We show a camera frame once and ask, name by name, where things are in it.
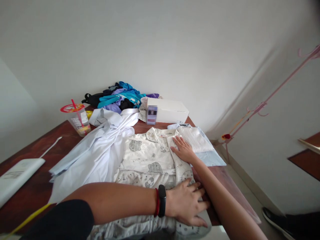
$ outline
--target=drink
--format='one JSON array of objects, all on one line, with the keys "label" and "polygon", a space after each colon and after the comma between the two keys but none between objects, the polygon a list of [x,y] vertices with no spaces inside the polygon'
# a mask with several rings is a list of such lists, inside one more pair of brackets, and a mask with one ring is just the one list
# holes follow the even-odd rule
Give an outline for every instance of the drink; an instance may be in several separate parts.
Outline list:
[{"label": "drink", "polygon": [[85,137],[91,132],[91,127],[87,118],[83,104],[69,104],[60,109],[61,112],[68,113],[68,121],[81,137]]}]

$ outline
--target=person's right hand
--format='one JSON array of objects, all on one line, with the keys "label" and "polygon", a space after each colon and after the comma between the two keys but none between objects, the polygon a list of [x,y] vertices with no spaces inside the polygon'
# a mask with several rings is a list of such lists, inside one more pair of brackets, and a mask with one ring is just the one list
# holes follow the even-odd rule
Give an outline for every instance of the person's right hand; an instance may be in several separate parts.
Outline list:
[{"label": "person's right hand", "polygon": [[171,150],[179,157],[181,160],[191,163],[198,159],[196,154],[193,152],[192,147],[184,141],[182,137],[176,136],[173,138],[173,141],[176,143],[179,149],[171,147]]},{"label": "person's right hand", "polygon": [[205,190],[204,188],[197,189],[200,183],[194,183],[188,186],[191,178],[179,183],[171,190],[166,191],[166,213],[168,217],[174,217],[179,222],[188,226],[204,226],[208,227],[205,220],[197,215],[206,210],[210,206],[209,201],[200,201]]}]

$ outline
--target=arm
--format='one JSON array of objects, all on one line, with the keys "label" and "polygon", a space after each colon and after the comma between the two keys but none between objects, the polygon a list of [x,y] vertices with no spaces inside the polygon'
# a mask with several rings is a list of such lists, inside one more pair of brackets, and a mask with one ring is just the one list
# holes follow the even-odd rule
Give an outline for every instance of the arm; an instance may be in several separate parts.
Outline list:
[{"label": "arm", "polygon": [[246,210],[218,181],[209,168],[195,155],[192,148],[183,138],[174,138],[179,150],[171,147],[172,151],[183,161],[191,163],[201,178],[202,184],[231,240],[261,239],[266,236],[254,222]]},{"label": "arm", "polygon": [[[200,183],[187,186],[191,179],[166,191],[165,215],[193,226],[207,226],[197,214],[207,209],[208,202],[198,202],[203,190],[197,190]],[[153,215],[156,210],[155,189],[118,183],[89,183],[74,191],[63,201],[81,199],[92,211],[95,224],[108,223],[135,215]]]}]

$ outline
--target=purple cloth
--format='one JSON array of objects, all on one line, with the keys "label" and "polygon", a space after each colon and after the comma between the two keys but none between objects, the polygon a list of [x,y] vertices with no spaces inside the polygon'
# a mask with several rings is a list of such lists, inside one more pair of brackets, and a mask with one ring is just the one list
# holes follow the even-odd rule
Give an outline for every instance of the purple cloth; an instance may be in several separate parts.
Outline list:
[{"label": "purple cloth", "polygon": [[151,97],[151,98],[158,98],[160,95],[158,93],[152,93],[152,94],[148,94],[146,95],[146,97]]},{"label": "purple cloth", "polygon": [[116,101],[115,103],[111,103],[111,104],[109,104],[109,105],[107,105],[107,106],[104,106],[103,108],[120,114],[122,111],[120,110],[119,106],[120,106],[121,101],[122,101],[123,99],[124,99],[124,98],[121,97],[121,98],[120,98],[118,101]]},{"label": "purple cloth", "polygon": [[111,93],[111,95],[117,95],[119,93],[122,93],[124,90],[126,90],[125,88],[119,88],[117,90],[115,90],[113,93]]}]

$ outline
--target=black shoe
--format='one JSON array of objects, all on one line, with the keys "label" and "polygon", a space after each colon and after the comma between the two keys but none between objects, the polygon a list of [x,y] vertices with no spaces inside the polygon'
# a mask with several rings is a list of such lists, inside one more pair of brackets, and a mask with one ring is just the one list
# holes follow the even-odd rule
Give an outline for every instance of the black shoe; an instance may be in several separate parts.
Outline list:
[{"label": "black shoe", "polygon": [[262,208],[262,214],[264,218],[276,229],[282,232],[282,234],[289,240],[296,240],[292,232],[287,229],[287,218],[285,216],[278,216],[272,213],[267,208]]}]

